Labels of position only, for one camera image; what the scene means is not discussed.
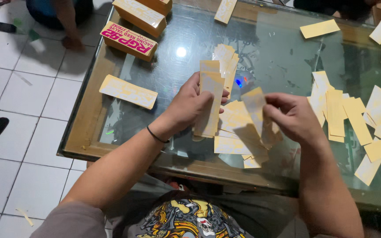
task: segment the black wristband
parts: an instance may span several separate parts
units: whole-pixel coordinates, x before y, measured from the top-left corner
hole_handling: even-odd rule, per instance
[[[154,138],[156,138],[157,140],[161,141],[162,143],[169,143],[169,142],[170,142],[170,140],[162,141],[160,138],[158,138],[156,135],[154,135],[154,133],[152,133],[152,131],[149,129],[149,126],[146,126],[146,128],[148,129],[149,133],[150,133]]]

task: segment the glass table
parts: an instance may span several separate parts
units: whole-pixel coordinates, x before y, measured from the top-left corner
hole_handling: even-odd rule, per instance
[[[309,96],[312,72],[325,70],[336,89],[360,97],[366,105],[374,85],[381,87],[381,46],[368,36],[374,26],[336,19],[341,31],[304,39],[299,27],[332,17],[255,0],[239,0],[228,25],[214,20],[220,0],[175,0],[167,28],[153,38],[120,19],[114,9],[108,19],[158,42],[151,62],[108,47],[100,39],[83,81],[58,154],[96,161],[131,138],[159,116],[181,85],[209,60],[218,44],[239,54],[231,101],[261,86],[263,91]],[[158,92],[152,110],[98,92],[111,74]],[[327,122],[324,126],[327,133]],[[358,206],[381,212],[381,166],[370,186],[354,172],[365,156],[351,124],[345,121],[345,143],[331,141],[337,165]],[[233,185],[254,191],[298,196],[299,145],[288,138],[269,151],[259,169],[244,169],[236,154],[214,154],[214,140],[192,140],[191,129],[176,134],[150,171],[199,181]]]

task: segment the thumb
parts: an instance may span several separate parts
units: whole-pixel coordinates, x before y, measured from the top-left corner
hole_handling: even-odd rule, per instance
[[[274,122],[276,122],[280,127],[286,127],[288,124],[288,117],[282,113],[277,107],[266,104],[264,105],[264,114],[270,117]]]
[[[214,99],[214,95],[209,91],[203,91],[197,98],[196,103],[200,108],[204,108],[210,101]]]

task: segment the glass tabletop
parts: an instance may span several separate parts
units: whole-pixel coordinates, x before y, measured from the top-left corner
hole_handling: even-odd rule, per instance
[[[310,96],[312,72],[322,70],[333,87],[351,97],[360,97],[365,105],[374,85],[381,87],[381,46],[368,37],[374,29],[372,25],[336,19],[341,31],[305,39],[300,26],[333,18],[261,1],[240,0],[229,24],[225,25],[214,20],[220,1],[212,6],[205,1],[180,2],[183,4],[173,4],[172,14],[167,16],[167,28],[156,39],[122,21],[112,10],[110,21],[154,39],[158,48],[151,62],[119,54],[110,47],[104,50],[103,56],[98,50],[95,65],[107,61],[113,66],[109,69],[94,66],[92,71],[112,74],[155,91],[158,96],[153,109],[148,110],[102,95],[103,110],[95,129],[97,142],[121,145],[150,124],[165,111],[182,84],[199,70],[199,61],[211,59],[218,44],[236,49],[240,60],[235,78],[247,79],[246,86],[233,86],[229,102],[240,101],[241,94],[258,86],[265,93]],[[103,41],[100,44],[99,48],[104,46]],[[323,128],[327,133],[327,122]],[[365,151],[348,120],[345,130],[345,143],[330,141],[330,144],[347,186],[354,189],[354,196],[369,203],[369,199],[381,196],[381,166],[370,186],[354,176]],[[285,137],[269,151],[269,158],[262,168],[243,169],[241,155],[215,154],[214,139],[193,141],[188,128],[174,135],[152,168],[222,184],[246,184],[291,196],[297,194],[299,145]],[[364,198],[367,192],[373,193]]]

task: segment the small blue light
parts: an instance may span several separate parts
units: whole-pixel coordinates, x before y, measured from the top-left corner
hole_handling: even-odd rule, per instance
[[[239,80],[236,79],[236,83],[239,86],[239,88],[242,88],[242,83]]]

